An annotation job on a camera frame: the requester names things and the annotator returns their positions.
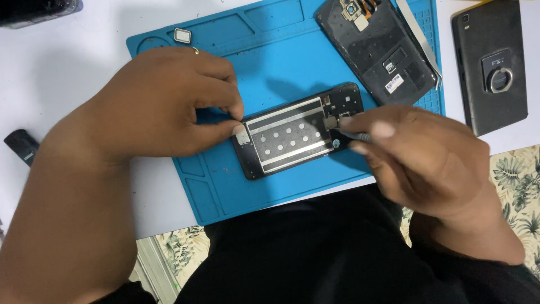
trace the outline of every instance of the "black phone back cover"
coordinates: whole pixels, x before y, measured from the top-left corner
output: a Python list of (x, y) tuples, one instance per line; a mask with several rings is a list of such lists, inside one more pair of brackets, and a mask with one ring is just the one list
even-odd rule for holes
[[(362, 31), (342, 11), (339, 0), (329, 0), (317, 12), (317, 22), (379, 105), (413, 104), (435, 86), (437, 76), (389, 0), (377, 5)], [(395, 61), (391, 72), (385, 68), (389, 60)], [(392, 87), (397, 77), (403, 81)]]
[[(525, 119), (527, 87), (519, 1), (482, 4), (455, 16), (452, 28), (465, 120), (474, 134), (480, 136)], [(501, 52), (507, 55), (490, 63), (511, 67), (513, 80), (508, 91), (494, 94), (486, 91), (482, 59)]]

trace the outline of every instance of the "hand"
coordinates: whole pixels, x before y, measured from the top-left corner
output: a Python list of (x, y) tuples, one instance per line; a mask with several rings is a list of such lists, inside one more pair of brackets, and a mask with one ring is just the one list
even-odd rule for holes
[[(196, 124), (195, 109), (207, 107), (219, 107), (234, 120)], [(85, 144), (113, 161), (189, 156), (228, 139), (235, 127), (241, 130), (243, 114), (228, 60), (204, 51), (196, 55), (192, 48), (166, 47), (128, 62), (53, 131), (63, 135), (72, 129), (82, 131), (77, 136), (88, 138)]]
[(390, 200), (448, 222), (487, 216), (487, 210), (499, 217), (501, 205), (488, 180), (489, 146), (466, 125), (393, 105), (356, 115), (342, 128), (371, 134), (373, 144), (354, 141), (350, 147), (366, 157)]

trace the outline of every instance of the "right hand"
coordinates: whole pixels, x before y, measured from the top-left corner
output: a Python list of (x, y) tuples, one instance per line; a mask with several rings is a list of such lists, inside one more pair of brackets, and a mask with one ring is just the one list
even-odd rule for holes
[(342, 129), (371, 134), (372, 144), (353, 141), (350, 147), (366, 157), (388, 199), (451, 223), (500, 216), (488, 180), (489, 146), (466, 125), (418, 107), (388, 105), (355, 115)]

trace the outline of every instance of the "blue silicone repair mat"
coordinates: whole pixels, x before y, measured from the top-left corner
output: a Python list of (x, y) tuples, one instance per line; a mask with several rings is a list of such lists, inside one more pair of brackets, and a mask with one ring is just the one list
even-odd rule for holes
[[(219, 14), (129, 37), (132, 57), (150, 48), (177, 45), (174, 29), (192, 32), (191, 46), (234, 65), (245, 116), (293, 102), (345, 82), (361, 88), (365, 109), (375, 107), (314, 20), (323, 0), (265, 0)], [(437, 56), (440, 51), (434, 0), (409, 1)], [(418, 106), (444, 115), (443, 95), (431, 90)], [(223, 120), (219, 110), (198, 112), (198, 122)], [(359, 180), (371, 175), (363, 158), (349, 150), (277, 174), (248, 181), (230, 141), (187, 158), (173, 158), (200, 225)]]

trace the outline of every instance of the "black object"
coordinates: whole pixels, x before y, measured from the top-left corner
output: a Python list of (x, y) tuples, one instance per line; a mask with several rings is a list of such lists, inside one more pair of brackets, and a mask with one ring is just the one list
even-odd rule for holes
[[(353, 7), (357, 5), (353, 0), (343, 1)], [(435, 72), (389, 0), (378, 2), (367, 21), (361, 19), (363, 16), (358, 17), (357, 20), (368, 23), (363, 30), (357, 21), (345, 19), (344, 14), (347, 11), (340, 0), (329, 0), (319, 9), (316, 19), (379, 105), (413, 104), (435, 86)]]
[(82, 8), (80, 0), (0, 0), (0, 26), (17, 29)]
[(245, 133), (231, 141), (244, 175), (256, 180), (347, 149), (351, 139), (334, 128), (360, 112), (358, 86), (347, 83), (248, 117)]
[(527, 117), (519, 1), (494, 0), (452, 19), (465, 120), (480, 136)]
[(19, 129), (11, 132), (10, 135), (4, 138), (4, 142), (28, 166), (32, 165), (37, 149), (39, 148), (39, 143), (26, 130)]

